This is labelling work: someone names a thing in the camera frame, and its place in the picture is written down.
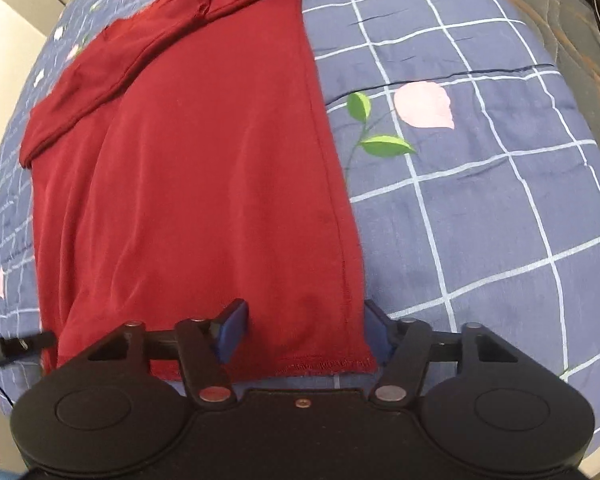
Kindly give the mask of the red knit garment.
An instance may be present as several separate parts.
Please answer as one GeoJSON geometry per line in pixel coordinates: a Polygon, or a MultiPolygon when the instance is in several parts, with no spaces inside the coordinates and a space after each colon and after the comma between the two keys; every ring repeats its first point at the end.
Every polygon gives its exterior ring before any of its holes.
{"type": "Polygon", "coordinates": [[[301,0],[155,0],[32,110],[41,322],[54,370],[128,321],[249,307],[230,376],[367,373],[364,276],[301,0]]]}

